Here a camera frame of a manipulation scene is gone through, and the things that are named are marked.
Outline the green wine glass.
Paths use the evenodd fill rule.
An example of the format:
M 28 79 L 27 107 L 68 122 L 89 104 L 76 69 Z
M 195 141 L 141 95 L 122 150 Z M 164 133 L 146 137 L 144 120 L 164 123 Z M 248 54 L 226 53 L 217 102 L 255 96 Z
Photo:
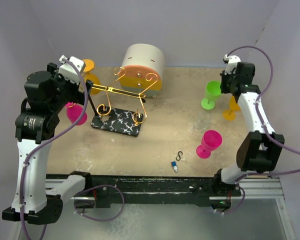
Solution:
M 201 106 L 205 110 L 212 110 L 216 101 L 221 96 L 221 82 L 210 81 L 206 84 L 204 98 L 201 100 Z

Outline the pink wine glass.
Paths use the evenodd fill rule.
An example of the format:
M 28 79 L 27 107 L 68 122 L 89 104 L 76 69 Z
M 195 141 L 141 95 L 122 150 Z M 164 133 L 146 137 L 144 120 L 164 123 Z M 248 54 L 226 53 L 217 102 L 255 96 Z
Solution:
M 66 108 L 66 116 L 71 123 L 74 123 L 79 118 L 79 116 L 83 111 L 83 108 L 80 105 L 73 102 L 68 102 L 65 105 L 65 108 Z M 83 117 L 80 119 L 80 121 L 78 121 L 76 125 L 77 126 L 83 125 L 87 121 L 87 118 L 88 115 L 84 113 Z
M 214 150 L 221 146 L 222 142 L 222 136 L 218 131 L 208 130 L 203 134 L 201 144 L 196 148 L 196 154 L 201 159 L 207 159 Z

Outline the orange wine glass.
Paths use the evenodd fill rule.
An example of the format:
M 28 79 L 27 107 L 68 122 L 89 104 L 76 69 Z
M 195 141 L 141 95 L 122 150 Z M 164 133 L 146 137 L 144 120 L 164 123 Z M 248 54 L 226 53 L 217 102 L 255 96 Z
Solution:
M 83 59 L 83 62 L 85 63 L 85 68 L 82 74 L 84 81 L 86 82 L 87 80 L 90 80 L 94 85 L 99 85 L 99 78 L 94 73 L 92 73 L 92 70 L 94 70 L 95 68 L 94 61 L 91 59 Z
M 222 116 L 227 121 L 233 121 L 236 119 L 236 112 L 241 111 L 241 108 L 237 104 L 234 96 L 230 98 L 228 106 L 229 109 L 224 110 Z

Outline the clear wine glass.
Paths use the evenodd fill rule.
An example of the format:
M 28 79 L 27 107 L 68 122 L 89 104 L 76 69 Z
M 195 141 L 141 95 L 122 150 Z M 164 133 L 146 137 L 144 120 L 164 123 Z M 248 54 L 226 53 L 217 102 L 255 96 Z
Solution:
M 197 133 L 203 133 L 211 122 L 211 115 L 207 111 L 200 111 L 194 121 L 194 130 Z

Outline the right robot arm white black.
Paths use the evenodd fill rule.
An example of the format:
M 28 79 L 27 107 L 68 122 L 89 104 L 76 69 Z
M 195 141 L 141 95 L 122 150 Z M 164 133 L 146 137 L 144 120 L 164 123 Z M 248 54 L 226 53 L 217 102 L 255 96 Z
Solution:
M 285 138 L 277 134 L 269 124 L 262 106 L 260 88 L 253 84 L 255 65 L 242 62 L 237 56 L 224 59 L 225 70 L 220 73 L 220 90 L 231 94 L 240 107 L 248 134 L 236 153 L 236 162 L 220 169 L 219 179 L 212 183 L 212 190 L 218 196 L 225 195 L 230 185 L 236 184 L 248 174 L 272 172 L 282 152 Z

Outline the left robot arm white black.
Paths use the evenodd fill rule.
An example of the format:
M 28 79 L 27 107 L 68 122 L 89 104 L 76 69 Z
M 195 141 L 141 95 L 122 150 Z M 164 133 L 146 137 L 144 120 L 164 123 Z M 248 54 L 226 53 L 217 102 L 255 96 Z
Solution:
M 60 66 L 31 73 L 24 84 L 26 98 L 15 120 L 18 147 L 18 177 L 14 200 L 2 219 L 32 225 L 55 223 L 64 204 L 79 193 L 93 191 L 88 172 L 73 171 L 59 186 L 46 190 L 47 163 L 59 113 L 67 103 L 88 104 L 91 81 L 84 81 L 85 62 L 76 57 L 60 58 Z

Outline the pink wine glass front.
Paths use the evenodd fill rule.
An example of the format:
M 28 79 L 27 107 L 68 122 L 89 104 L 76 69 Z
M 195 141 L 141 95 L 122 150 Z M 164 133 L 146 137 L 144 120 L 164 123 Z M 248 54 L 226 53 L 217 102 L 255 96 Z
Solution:
M 218 131 L 208 130 L 203 134 L 201 144 L 196 148 L 196 154 L 201 159 L 207 159 L 214 150 L 221 146 L 222 142 L 222 136 Z

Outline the white round drawer cabinet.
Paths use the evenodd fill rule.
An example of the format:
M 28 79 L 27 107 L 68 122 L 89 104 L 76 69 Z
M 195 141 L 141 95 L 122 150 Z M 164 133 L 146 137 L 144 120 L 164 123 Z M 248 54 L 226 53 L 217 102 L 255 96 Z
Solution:
M 162 89 L 165 57 L 156 46 L 136 43 L 125 53 L 121 67 L 125 75 L 119 80 L 123 90 L 155 97 Z

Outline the black s-hook carabiner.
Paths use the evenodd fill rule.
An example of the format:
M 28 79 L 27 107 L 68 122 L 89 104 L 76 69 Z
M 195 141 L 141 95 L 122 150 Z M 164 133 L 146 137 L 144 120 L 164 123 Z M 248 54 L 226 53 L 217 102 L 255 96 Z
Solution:
M 179 150 L 176 154 L 175 160 L 180 161 L 182 159 L 182 156 L 183 156 L 183 152 Z

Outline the small blue white bottle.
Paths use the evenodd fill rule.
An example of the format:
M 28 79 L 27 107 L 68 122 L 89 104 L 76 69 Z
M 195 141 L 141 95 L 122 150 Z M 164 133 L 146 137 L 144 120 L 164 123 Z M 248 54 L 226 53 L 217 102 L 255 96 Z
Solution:
M 175 161 L 172 161 L 171 162 L 171 166 L 173 168 L 173 170 L 177 173 L 178 172 L 178 166 L 177 166 L 177 163 Z

